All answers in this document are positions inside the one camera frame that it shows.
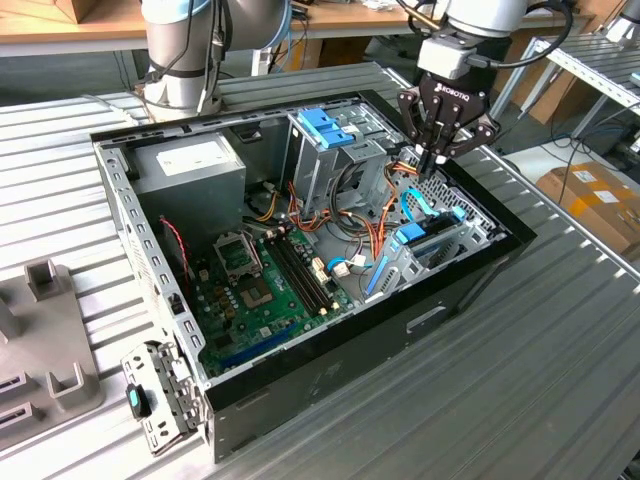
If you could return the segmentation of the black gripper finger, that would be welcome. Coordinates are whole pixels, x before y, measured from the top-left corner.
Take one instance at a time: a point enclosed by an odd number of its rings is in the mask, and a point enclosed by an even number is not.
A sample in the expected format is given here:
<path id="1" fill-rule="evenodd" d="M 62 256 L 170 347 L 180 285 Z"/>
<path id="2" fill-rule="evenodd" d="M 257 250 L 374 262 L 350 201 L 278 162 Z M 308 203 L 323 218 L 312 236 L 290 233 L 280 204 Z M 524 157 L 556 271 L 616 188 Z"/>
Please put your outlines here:
<path id="1" fill-rule="evenodd" d="M 440 137 L 434 147 L 435 163 L 443 165 L 448 160 L 457 158 L 480 146 L 487 145 L 496 140 L 500 131 L 500 124 L 489 114 L 479 117 L 475 130 L 470 137 L 461 136 L 462 128 L 454 128 L 451 132 L 441 129 Z"/>
<path id="2" fill-rule="evenodd" d="M 423 117 L 421 114 L 419 88 L 412 87 L 401 91 L 397 101 L 407 137 L 415 144 L 416 149 L 421 148 L 416 171 L 419 174 L 432 174 L 435 168 L 435 157 L 431 153 L 433 124 L 429 122 L 429 116 Z"/>

